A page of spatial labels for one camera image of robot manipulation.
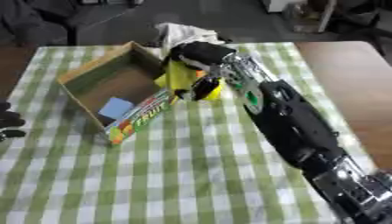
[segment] checkered tablecloth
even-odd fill
[[[373,168],[293,44],[231,46],[303,93]],[[0,145],[0,223],[335,221],[228,89],[214,102],[179,101],[121,146],[102,146],[55,79],[109,48],[38,49],[9,99],[28,136]]]

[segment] white cloth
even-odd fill
[[[164,53],[168,53],[174,46],[193,41],[209,42],[211,44],[222,45],[225,42],[218,40],[216,31],[204,30],[196,26],[162,23],[155,26],[159,31]]]

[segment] black glove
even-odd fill
[[[9,127],[20,127],[25,124],[25,120],[20,118],[20,114],[7,111],[11,104],[8,102],[0,102],[0,143],[9,137],[24,137],[25,132],[15,129],[6,129]]]

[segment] wooden table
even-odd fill
[[[0,101],[10,95],[35,51],[33,47],[0,47]]]
[[[374,161],[383,169],[391,169],[392,67],[363,42],[297,46]],[[14,88],[33,52],[0,49],[0,99]]]

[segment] open cardboard box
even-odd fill
[[[170,91],[155,82],[162,74],[160,65],[154,55],[129,42],[60,76],[58,83],[106,138],[119,144],[173,103]],[[118,117],[103,115],[103,108],[118,112],[114,98],[133,107]]]

